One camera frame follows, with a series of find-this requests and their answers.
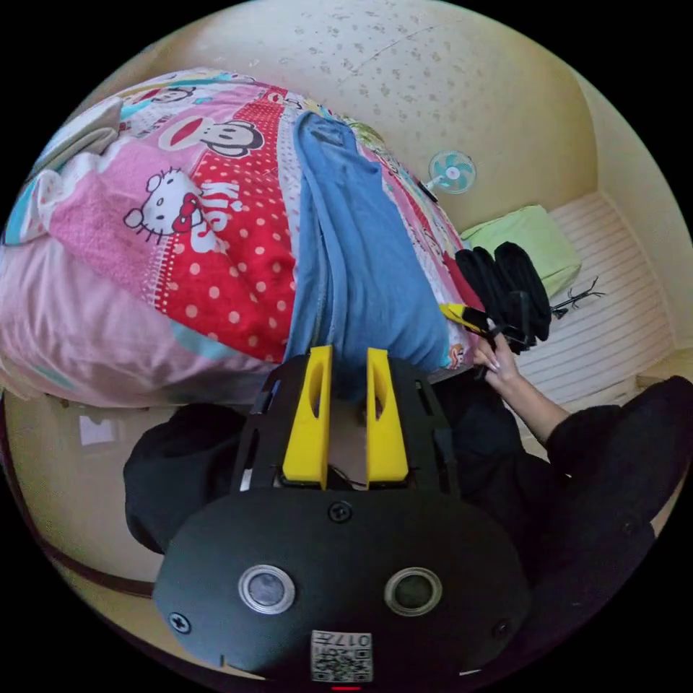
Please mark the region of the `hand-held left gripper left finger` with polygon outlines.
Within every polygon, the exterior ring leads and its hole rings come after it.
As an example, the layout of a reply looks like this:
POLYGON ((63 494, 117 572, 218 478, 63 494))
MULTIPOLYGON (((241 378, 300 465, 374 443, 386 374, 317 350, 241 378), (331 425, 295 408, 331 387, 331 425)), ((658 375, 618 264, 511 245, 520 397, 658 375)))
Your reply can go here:
POLYGON ((282 464, 290 485, 327 488, 332 347, 313 347, 300 381, 295 417, 282 464))

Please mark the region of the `person's right hand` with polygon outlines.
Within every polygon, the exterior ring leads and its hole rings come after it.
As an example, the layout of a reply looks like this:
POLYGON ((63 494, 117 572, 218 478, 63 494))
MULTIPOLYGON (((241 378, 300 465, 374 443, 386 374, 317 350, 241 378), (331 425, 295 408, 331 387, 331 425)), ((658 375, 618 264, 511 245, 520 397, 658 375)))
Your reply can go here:
POLYGON ((474 364, 485 369, 485 380, 501 395, 520 382, 515 356, 501 333, 479 340, 474 364))

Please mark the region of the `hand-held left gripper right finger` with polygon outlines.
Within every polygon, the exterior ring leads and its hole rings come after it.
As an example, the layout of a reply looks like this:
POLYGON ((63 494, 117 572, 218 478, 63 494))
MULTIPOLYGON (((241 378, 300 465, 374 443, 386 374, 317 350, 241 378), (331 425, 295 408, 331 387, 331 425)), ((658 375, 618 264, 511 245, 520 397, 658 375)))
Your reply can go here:
POLYGON ((387 351, 367 350, 366 486, 403 484, 409 474, 387 351))

